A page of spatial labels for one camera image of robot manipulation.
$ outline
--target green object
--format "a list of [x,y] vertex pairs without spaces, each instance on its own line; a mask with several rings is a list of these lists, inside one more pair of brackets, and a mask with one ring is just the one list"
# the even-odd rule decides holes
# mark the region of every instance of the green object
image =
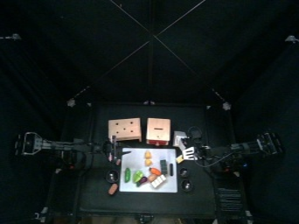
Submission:
[[128,182],[131,179],[131,170],[125,168],[125,182]]
[[141,179],[143,176],[144,176],[143,172],[136,171],[133,176],[133,182],[136,183]]

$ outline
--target cable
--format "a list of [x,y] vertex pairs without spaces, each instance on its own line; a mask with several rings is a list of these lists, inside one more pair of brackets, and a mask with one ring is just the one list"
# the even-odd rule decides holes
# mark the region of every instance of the cable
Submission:
[[208,165],[201,165],[196,162],[196,159],[193,159],[195,161],[195,164],[203,168],[207,168],[207,167],[211,167],[212,165],[215,165],[219,161],[221,161],[224,158],[229,157],[232,154],[235,154],[235,152],[231,152],[225,157],[220,158],[216,162],[213,162],[212,164],[208,164]]

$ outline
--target black wall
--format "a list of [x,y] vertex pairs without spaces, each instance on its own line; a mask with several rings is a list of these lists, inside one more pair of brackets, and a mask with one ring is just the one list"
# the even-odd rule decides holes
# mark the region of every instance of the black wall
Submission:
[[252,209],[285,223],[299,220],[299,45],[289,44],[233,107],[239,141],[276,132],[284,156],[255,160],[248,173]]
[[65,103],[25,49],[0,45],[0,223],[26,223],[44,206],[51,170],[43,156],[16,157],[17,134],[59,139]]

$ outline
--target red object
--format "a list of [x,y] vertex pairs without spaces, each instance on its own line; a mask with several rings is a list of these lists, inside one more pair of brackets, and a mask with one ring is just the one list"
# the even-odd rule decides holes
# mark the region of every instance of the red object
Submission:
[[159,141],[159,140],[147,140],[147,142],[148,142],[149,144],[155,144],[155,145],[167,145],[167,144],[168,144],[168,142],[165,142],[165,141]]

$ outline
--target food item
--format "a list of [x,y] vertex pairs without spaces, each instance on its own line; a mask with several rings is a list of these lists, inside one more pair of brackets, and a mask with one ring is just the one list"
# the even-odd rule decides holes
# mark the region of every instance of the food item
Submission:
[[107,193],[108,193],[109,195],[113,195],[115,192],[116,192],[116,190],[117,190],[117,184],[113,184],[113,185],[109,187]]
[[147,160],[144,161],[144,165],[145,165],[145,166],[149,166],[152,163],[153,163],[153,162],[152,162],[151,159],[147,159]]
[[136,182],[136,186],[140,186],[147,181],[147,177],[141,177],[140,180]]
[[144,176],[143,172],[136,171],[133,175],[133,182],[136,183],[141,179],[143,176]]
[[156,168],[149,168],[149,172],[152,174],[155,174],[156,176],[160,176],[161,175],[161,172]]
[[151,175],[148,176],[147,180],[148,180],[149,182],[153,182],[153,181],[156,180],[156,178],[157,178],[157,176],[156,176],[155,174],[151,174]]
[[125,182],[128,182],[131,179],[131,170],[125,168]]
[[144,158],[151,158],[151,157],[152,157],[151,151],[147,151],[147,152],[144,153]]

